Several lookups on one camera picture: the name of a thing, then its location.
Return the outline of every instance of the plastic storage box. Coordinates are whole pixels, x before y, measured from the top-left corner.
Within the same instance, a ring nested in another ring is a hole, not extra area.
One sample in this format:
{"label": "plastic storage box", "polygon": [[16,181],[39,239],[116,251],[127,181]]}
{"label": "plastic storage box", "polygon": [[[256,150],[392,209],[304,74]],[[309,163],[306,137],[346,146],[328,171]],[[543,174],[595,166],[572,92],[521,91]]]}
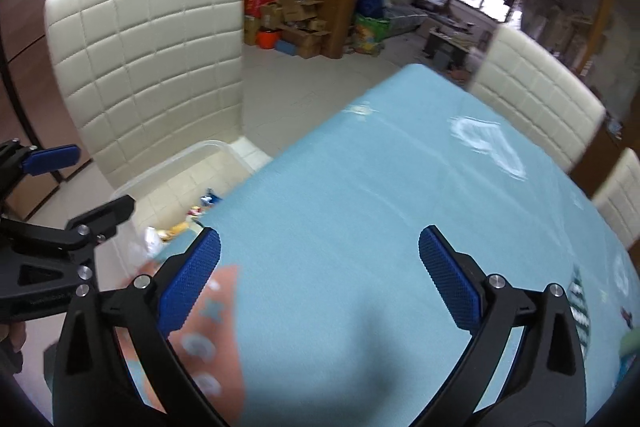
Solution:
{"label": "plastic storage box", "polygon": [[128,194],[136,200],[131,219],[119,227],[118,235],[109,242],[126,276],[133,277],[138,268],[149,261],[142,239],[146,227],[170,229],[185,220],[192,206],[201,205],[200,197],[208,188],[224,198],[252,173],[253,169],[228,144],[206,140],[114,191],[111,199]]}

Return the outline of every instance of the light blue tablecloth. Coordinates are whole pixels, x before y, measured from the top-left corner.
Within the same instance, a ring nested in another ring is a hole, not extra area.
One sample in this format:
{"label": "light blue tablecloth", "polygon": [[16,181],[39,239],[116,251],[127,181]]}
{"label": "light blue tablecloth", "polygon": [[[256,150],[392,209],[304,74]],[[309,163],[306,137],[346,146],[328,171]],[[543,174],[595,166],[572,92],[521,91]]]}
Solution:
{"label": "light blue tablecloth", "polygon": [[[503,150],[456,137],[460,119],[496,123]],[[517,175],[499,165],[510,149]],[[588,417],[616,380],[621,306],[640,317],[636,272],[582,192],[503,118],[423,66],[370,90],[203,222],[220,233],[220,266],[239,266],[242,426],[412,422],[470,339],[418,257],[427,225],[516,287],[567,288],[579,270],[591,321]]]}

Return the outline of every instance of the green bag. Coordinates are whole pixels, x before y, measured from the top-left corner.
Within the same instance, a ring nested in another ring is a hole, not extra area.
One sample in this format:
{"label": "green bag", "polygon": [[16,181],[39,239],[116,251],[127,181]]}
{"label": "green bag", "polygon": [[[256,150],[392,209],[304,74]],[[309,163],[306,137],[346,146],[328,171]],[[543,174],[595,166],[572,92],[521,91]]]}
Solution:
{"label": "green bag", "polygon": [[389,19],[372,19],[356,14],[353,47],[358,53],[377,55],[388,30]]}

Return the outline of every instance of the sofa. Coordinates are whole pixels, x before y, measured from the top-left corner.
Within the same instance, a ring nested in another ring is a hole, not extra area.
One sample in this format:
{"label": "sofa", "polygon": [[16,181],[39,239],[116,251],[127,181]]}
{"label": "sofa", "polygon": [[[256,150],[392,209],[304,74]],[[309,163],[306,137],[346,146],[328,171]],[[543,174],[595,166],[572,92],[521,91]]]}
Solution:
{"label": "sofa", "polygon": [[411,6],[412,0],[385,0],[385,17],[389,19],[387,37],[415,30],[428,18],[427,12]]}

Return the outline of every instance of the curtain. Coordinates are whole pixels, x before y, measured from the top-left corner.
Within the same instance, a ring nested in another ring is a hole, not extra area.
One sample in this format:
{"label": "curtain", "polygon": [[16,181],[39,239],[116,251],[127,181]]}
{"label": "curtain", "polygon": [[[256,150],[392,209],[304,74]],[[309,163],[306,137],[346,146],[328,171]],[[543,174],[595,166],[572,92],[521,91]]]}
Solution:
{"label": "curtain", "polygon": [[557,3],[554,0],[522,0],[522,20],[520,29],[527,35],[531,35],[534,28],[536,17],[542,15],[546,17],[547,13]]}

